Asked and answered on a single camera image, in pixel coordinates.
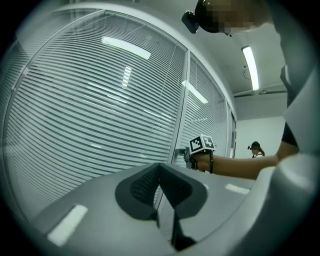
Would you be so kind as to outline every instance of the ceiling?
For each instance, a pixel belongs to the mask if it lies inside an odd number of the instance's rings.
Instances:
[[[181,22],[185,11],[193,11],[197,0],[140,0],[140,5],[156,9]],[[199,28],[195,37],[201,45],[212,54],[223,76],[229,83],[235,96],[259,94],[262,90],[278,92],[285,89],[280,80],[280,70],[285,65],[280,47],[280,37],[271,24],[264,24],[250,32],[234,33],[232,37],[225,34],[211,34]],[[252,91],[252,84],[246,59],[241,51],[244,46],[251,46],[259,78],[260,89]]]

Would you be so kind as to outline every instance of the human arm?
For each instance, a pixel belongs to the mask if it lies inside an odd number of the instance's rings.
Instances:
[[[266,167],[276,166],[282,159],[298,153],[296,146],[282,141],[277,153],[260,158],[236,159],[214,155],[213,173],[217,175],[257,179],[260,171]],[[197,168],[201,171],[210,170],[210,157],[208,154],[196,154],[193,156]]]

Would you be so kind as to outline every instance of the ceiling light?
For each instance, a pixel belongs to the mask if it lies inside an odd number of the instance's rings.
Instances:
[[[184,80],[182,82],[182,85],[183,86],[187,86],[187,88],[189,89],[189,91],[195,96],[198,98],[198,100],[200,100],[203,104],[206,104],[208,103],[208,101],[205,99],[205,97],[203,97],[200,92],[198,92],[194,86],[187,80]]]
[[[255,62],[254,53],[252,52],[252,49],[250,46],[243,47],[242,52],[244,54],[246,63],[249,68],[252,89],[254,91],[256,91],[259,89],[259,80],[258,80],[258,72],[257,72],[257,66],[256,66],[256,62]]]
[[[146,51],[145,49],[142,49],[132,43],[122,41],[122,40],[119,40],[119,39],[116,39],[113,37],[103,36],[101,39],[101,42],[106,45],[111,45],[114,47],[118,47],[120,49],[124,49],[124,50],[131,52],[135,55],[138,55],[146,60],[148,60],[151,55],[151,53]]]

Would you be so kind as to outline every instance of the hand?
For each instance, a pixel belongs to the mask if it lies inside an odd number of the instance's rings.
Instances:
[[[210,170],[210,156],[209,154],[196,153],[192,155],[196,162],[196,168],[199,171],[209,171]]]

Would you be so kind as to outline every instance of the black camera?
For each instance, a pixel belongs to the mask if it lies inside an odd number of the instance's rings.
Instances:
[[[218,17],[214,15],[211,8],[207,7],[209,4],[210,2],[207,0],[199,0],[194,13],[187,10],[182,16],[182,22],[192,34],[195,34],[200,26],[209,33],[225,33],[231,37],[230,28],[225,28],[219,24]]]

